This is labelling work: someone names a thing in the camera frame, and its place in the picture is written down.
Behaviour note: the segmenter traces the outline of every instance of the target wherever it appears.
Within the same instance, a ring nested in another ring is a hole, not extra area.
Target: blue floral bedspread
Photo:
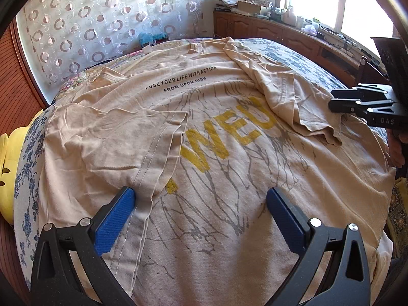
[[[181,40],[181,44],[189,42],[199,42],[203,39]],[[266,39],[243,39],[238,40],[248,48],[258,51],[273,60],[288,65],[294,71],[304,76],[307,80],[331,91],[345,86],[323,70],[317,64],[293,50]],[[136,52],[107,64],[110,68],[117,68],[124,63],[134,59],[139,59],[144,53]],[[75,88],[93,81],[99,75],[103,66],[96,66],[81,74],[69,79],[61,88],[56,98],[62,97],[67,91],[74,91]],[[43,141],[45,137],[46,121],[53,111],[53,106],[48,108],[31,125],[25,138],[20,161],[18,164],[17,178],[14,193],[14,229],[16,234],[17,249],[19,252],[20,264],[28,287],[30,287],[31,270],[33,268],[34,252],[37,247],[40,227],[38,226],[38,185],[40,174],[44,165]],[[386,139],[384,129],[376,131]]]

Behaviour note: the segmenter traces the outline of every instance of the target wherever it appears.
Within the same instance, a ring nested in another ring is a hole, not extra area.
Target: plastic bag
[[[306,25],[302,31],[311,36],[317,36],[317,31],[313,25]]]

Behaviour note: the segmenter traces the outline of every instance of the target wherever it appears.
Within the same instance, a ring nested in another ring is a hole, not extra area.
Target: blue gripper pad
[[[95,231],[94,247],[99,256],[111,250],[129,215],[135,208],[135,198],[135,191],[127,188],[119,199],[114,199],[116,203]]]
[[[291,204],[279,188],[269,189],[266,194],[266,206],[290,251],[302,256],[306,251],[310,235],[305,214],[300,208]]]

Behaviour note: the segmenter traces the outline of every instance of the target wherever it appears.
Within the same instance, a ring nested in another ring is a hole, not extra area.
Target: curtain
[[[200,36],[202,2],[29,0],[18,14],[20,37],[30,38],[22,43],[36,79],[57,87],[90,66],[134,50],[143,32],[163,32],[170,39]]]

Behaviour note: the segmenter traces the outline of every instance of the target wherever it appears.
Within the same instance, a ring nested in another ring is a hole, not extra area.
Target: stitching
[[[44,169],[44,170],[45,170],[45,143],[46,143],[45,138],[46,138],[46,136],[47,136],[47,134],[48,134],[48,129],[50,128],[50,124],[51,124],[51,122],[52,122],[52,119],[54,118],[54,116],[55,116],[55,114],[56,114],[56,112],[57,112],[57,110],[58,110],[59,107],[61,107],[61,106],[54,106],[54,111],[53,111],[53,113],[52,113],[51,118],[48,119],[47,128],[46,128],[45,133],[44,133],[44,142],[42,143],[42,152],[44,153],[44,165],[42,166],[42,169]],[[46,198],[46,205],[47,205],[47,222],[50,222],[50,219],[49,219],[49,211],[48,211],[48,193],[49,193],[49,192],[47,192],[47,198]]]
[[[166,131],[166,129],[167,129],[167,127],[169,126],[169,124],[171,123],[171,121],[173,120],[174,116],[175,116],[175,113],[173,114],[173,116],[171,117],[171,120],[167,123],[166,127],[163,129],[162,133],[160,134],[160,137],[159,137],[159,139],[157,140],[156,147],[155,147],[155,149],[154,149],[154,151],[153,151],[153,154],[152,154],[152,157],[151,157],[151,159],[150,159],[150,162],[149,162],[149,164],[148,164],[148,166],[147,166],[147,168],[146,168],[146,171],[145,171],[144,174],[143,174],[142,179],[140,180],[140,183],[139,183],[139,185],[138,185],[138,187],[137,187],[137,190],[139,190],[139,187],[140,187],[140,185],[141,185],[141,183],[142,183],[142,181],[143,181],[143,178],[144,178],[144,176],[146,175],[146,173],[147,173],[147,171],[148,171],[148,169],[149,169],[149,166],[150,166],[150,164],[151,164],[152,161],[153,161],[153,157],[154,157],[154,154],[156,153],[156,149],[157,149],[157,146],[159,145],[160,139],[161,139],[163,133]],[[125,244],[126,244],[127,234],[128,234],[128,231],[129,231],[130,223],[132,222],[132,217],[133,217],[134,212],[135,212],[135,210],[133,211],[133,213],[132,213],[132,215],[131,215],[131,217],[130,217],[130,220],[129,220],[129,223],[128,223],[128,226],[127,226],[127,229],[126,229],[125,240],[124,240],[124,242],[123,242],[122,249],[120,250],[119,259],[118,259],[118,265],[116,266],[116,271],[115,271],[115,277],[116,277],[116,275],[117,275],[117,273],[118,273],[119,264],[120,264],[120,258],[121,258],[121,256],[122,256],[123,248],[125,247]]]
[[[156,136],[158,135],[158,133],[160,132],[160,130],[162,129],[163,126],[164,126],[164,125],[162,125],[162,126],[160,127],[160,129],[157,130],[156,134],[154,135],[154,138],[156,138]],[[150,147],[149,147],[149,149],[147,150],[146,155],[144,156],[144,159],[143,159],[143,161],[142,161],[142,164],[140,165],[140,169],[139,169],[139,171],[137,172],[135,179],[133,180],[132,187],[135,185],[136,178],[139,176],[140,171],[142,170],[142,166],[143,166],[144,162],[146,161],[147,155],[149,154],[150,149],[152,148],[152,145],[153,145],[153,142],[150,143]],[[132,212],[132,215],[130,216],[130,220],[129,220],[129,223],[128,223],[127,230],[129,230],[129,224],[130,224],[130,222],[132,221],[132,216],[133,216],[133,212]],[[118,242],[116,243],[116,245],[115,245],[115,250],[113,251],[113,255],[112,255],[112,262],[111,262],[111,265],[109,266],[109,269],[112,268],[113,262],[114,262],[114,260],[115,260],[115,253],[116,253],[116,250],[117,250],[117,248],[118,248],[118,244],[119,244],[119,241],[118,241]]]

